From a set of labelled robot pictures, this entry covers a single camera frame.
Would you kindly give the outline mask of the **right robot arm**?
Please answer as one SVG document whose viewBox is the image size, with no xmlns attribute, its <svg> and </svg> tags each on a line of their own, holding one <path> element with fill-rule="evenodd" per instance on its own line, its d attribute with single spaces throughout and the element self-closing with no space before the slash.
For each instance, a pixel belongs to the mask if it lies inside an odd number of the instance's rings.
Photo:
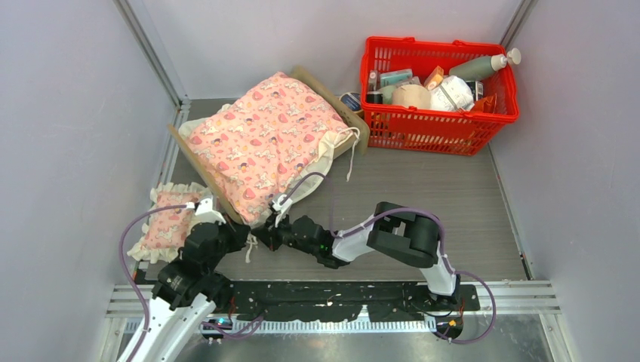
<svg viewBox="0 0 640 362">
<path fill-rule="evenodd" d="M 276 204 L 271 209 L 265 223 L 251 232 L 271 251 L 287 246 L 314 256 L 317 263 L 332 269 L 378 252 L 418 269 L 438 308 L 450 309 L 460 301 L 460 277 L 442 250 L 444 227 L 431 213 L 382 201 L 364 222 L 332 231 L 309 216 L 291 221 Z"/>
</svg>

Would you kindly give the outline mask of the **beige tape roll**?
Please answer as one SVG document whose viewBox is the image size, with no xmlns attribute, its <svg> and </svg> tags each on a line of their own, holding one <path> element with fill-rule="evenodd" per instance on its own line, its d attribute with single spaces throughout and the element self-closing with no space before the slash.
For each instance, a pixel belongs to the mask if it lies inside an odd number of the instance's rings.
<svg viewBox="0 0 640 362">
<path fill-rule="evenodd" d="M 405 108 L 430 109 L 431 93 L 422 85 L 402 85 L 393 91 L 391 104 Z"/>
</svg>

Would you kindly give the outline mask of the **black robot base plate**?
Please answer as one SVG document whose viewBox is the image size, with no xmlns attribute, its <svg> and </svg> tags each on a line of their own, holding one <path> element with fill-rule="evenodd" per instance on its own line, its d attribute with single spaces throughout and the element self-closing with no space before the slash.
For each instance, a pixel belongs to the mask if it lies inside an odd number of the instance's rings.
<svg viewBox="0 0 640 362">
<path fill-rule="evenodd" d="M 372 322 L 387 322 L 479 309 L 475 286 L 465 284 L 446 297 L 414 281 L 235 281 L 215 312 L 241 321 L 328 323 L 354 321 L 363 311 Z"/>
</svg>

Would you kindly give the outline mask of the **red plastic basket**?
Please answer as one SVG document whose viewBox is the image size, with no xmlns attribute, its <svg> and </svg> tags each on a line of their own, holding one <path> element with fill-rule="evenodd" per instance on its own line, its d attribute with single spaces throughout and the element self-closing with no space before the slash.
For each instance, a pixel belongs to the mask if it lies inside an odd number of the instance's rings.
<svg viewBox="0 0 640 362">
<path fill-rule="evenodd" d="M 448 71 L 480 56 L 505 53 L 498 44 L 370 36 L 365 41 L 360 68 L 362 93 L 368 91 L 372 71 L 411 69 L 415 76 L 425 79 L 437 66 Z M 364 101 L 364 120 L 370 128 L 369 146 L 465 156 L 477 154 L 504 126 L 519 117 L 517 86 L 511 68 L 500 70 L 482 84 L 485 94 L 497 98 L 492 113 L 440 112 Z"/>
</svg>

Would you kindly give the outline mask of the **green pump bottle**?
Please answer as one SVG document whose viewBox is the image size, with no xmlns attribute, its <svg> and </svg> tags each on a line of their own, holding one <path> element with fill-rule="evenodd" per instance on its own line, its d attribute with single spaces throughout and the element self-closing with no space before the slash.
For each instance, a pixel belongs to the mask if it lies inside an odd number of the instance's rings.
<svg viewBox="0 0 640 362">
<path fill-rule="evenodd" d="M 449 70 L 449 75 L 464 81 L 482 81 L 490 78 L 507 66 L 517 66 L 522 61 L 522 54 L 518 48 L 507 51 L 506 54 L 478 57 L 455 66 Z"/>
</svg>

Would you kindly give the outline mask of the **orange small box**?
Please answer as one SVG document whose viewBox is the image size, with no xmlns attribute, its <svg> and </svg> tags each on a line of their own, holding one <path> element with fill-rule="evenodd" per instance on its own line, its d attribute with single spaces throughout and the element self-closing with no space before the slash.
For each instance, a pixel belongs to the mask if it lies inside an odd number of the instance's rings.
<svg viewBox="0 0 640 362">
<path fill-rule="evenodd" d="M 428 91 L 433 91 L 435 88 L 437 88 L 441 84 L 444 78 L 445 78 L 445 72 L 443 68 L 440 66 L 437 66 L 434 68 L 431 74 L 426 78 L 426 80 L 423 83 L 423 86 Z"/>
</svg>

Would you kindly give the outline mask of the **small pink ruffled pillow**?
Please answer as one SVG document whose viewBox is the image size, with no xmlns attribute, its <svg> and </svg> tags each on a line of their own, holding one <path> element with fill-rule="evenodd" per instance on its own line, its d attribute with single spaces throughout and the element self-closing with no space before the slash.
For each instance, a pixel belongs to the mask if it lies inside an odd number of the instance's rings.
<svg viewBox="0 0 640 362">
<path fill-rule="evenodd" d="M 209 194 L 208 188 L 198 183 L 160 183 L 150 191 L 154 209 L 175 206 L 148 216 L 141 226 L 142 236 L 127 255 L 137 261 L 155 264 L 170 262 L 184 245 L 193 211 L 179 208 L 179 204 L 197 202 Z"/>
</svg>

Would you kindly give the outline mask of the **white round pouch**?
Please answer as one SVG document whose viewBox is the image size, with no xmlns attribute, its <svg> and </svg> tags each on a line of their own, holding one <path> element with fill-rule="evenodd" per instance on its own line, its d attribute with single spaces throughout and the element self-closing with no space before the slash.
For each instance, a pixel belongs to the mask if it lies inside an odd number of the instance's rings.
<svg viewBox="0 0 640 362">
<path fill-rule="evenodd" d="M 457 76 L 448 76 L 430 91 L 432 111 L 458 112 L 470 111 L 475 104 L 471 88 Z"/>
</svg>

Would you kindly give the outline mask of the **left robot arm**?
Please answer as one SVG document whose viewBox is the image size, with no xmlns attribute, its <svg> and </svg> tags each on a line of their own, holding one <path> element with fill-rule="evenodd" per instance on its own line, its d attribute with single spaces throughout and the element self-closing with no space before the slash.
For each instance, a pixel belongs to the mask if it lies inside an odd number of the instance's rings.
<svg viewBox="0 0 640 362">
<path fill-rule="evenodd" d="M 250 230 L 233 221 L 194 225 L 178 256 L 158 273 L 151 297 L 143 300 L 142 324 L 119 360 L 174 361 L 210 313 L 225 311 L 231 281 L 216 267 L 246 246 Z"/>
</svg>

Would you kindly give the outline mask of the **orange snack packet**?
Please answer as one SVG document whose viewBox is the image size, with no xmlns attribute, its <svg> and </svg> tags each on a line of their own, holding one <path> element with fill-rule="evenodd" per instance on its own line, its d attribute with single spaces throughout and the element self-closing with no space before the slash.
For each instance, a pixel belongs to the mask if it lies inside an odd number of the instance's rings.
<svg viewBox="0 0 640 362">
<path fill-rule="evenodd" d="M 492 94 L 477 100 L 470 112 L 495 113 L 497 108 L 497 95 Z"/>
</svg>

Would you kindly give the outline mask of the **teal box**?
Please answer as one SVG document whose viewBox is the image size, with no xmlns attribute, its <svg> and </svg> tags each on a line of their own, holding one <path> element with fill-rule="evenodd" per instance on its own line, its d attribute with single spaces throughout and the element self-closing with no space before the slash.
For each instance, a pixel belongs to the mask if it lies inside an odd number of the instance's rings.
<svg viewBox="0 0 640 362">
<path fill-rule="evenodd" d="M 406 81 L 413 78 L 413 71 L 411 69 L 401 69 L 392 72 L 383 72 L 379 74 L 379 86 L 386 87 L 401 81 Z"/>
</svg>

